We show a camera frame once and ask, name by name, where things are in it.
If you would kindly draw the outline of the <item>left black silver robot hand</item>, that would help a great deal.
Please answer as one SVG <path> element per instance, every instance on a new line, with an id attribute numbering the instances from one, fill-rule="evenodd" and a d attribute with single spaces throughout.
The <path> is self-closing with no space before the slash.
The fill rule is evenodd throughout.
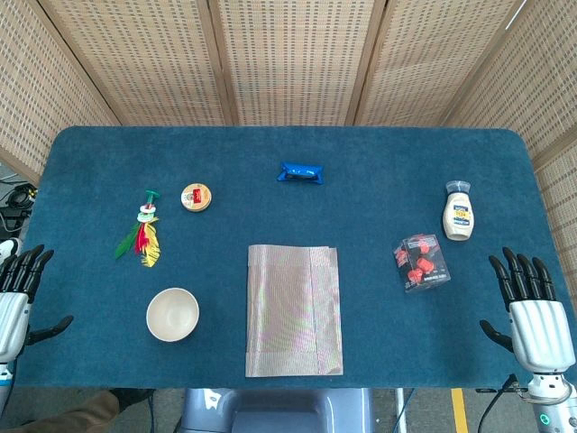
<path id="1" fill-rule="evenodd" d="M 39 244 L 20 255 L 9 255 L 1 264 L 2 366 L 14 361 L 24 347 L 58 336 L 74 319 L 66 316 L 57 325 L 36 331 L 29 327 L 41 276 L 53 254 L 53 250 L 44 250 Z"/>

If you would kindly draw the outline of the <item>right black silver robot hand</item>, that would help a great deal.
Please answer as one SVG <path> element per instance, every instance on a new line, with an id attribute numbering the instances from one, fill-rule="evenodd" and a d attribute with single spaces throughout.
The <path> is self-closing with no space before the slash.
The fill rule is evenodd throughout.
<path id="1" fill-rule="evenodd" d="M 572 335 L 563 303 L 556 298 L 544 262 L 502 249 L 507 261 L 489 257 L 499 283 L 511 334 L 497 331 L 483 319 L 480 326 L 492 342 L 512 353 L 531 373 L 561 374 L 576 364 Z"/>

